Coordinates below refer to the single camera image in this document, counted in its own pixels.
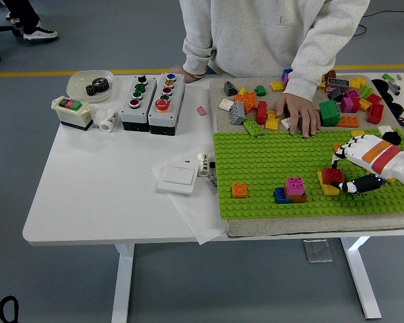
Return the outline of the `person's left hand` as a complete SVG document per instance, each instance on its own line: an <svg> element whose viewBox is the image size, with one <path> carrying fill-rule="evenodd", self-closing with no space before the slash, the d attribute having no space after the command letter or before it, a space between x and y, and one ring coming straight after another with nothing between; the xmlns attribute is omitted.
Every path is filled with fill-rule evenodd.
<svg viewBox="0 0 404 323"><path fill-rule="evenodd" d="M283 93L276 103L275 110L278 115L282 115L285 110L289 112L291 135L296 133L299 120L304 138L315 136L321 127L319 113L312 102L294 94Z"/></svg>

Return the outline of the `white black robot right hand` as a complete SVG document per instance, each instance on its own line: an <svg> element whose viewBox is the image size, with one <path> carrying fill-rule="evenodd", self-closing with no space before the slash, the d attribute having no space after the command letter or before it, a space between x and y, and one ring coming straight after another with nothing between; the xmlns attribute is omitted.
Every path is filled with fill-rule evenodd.
<svg viewBox="0 0 404 323"><path fill-rule="evenodd" d="M382 188L389 178L404 185L404 150L375 135L353 137L340 146L332 158L333 169L341 159L368 170L369 174L351 182L331 181L331 186L339 190L352 194L369 192Z"/></svg>

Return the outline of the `person's right hand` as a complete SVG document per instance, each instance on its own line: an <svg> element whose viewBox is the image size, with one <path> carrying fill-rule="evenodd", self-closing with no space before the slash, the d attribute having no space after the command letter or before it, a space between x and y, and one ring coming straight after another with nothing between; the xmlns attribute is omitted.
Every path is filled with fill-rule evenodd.
<svg viewBox="0 0 404 323"><path fill-rule="evenodd" d="M195 75L195 74L191 74L189 72L186 72L184 70L184 67L182 65L176 65L174 67L170 68L170 72L175 74L183 74L184 75L184 82L185 83L192 83L194 81L203 79L205 74L201 74L201 75Z"/></svg>

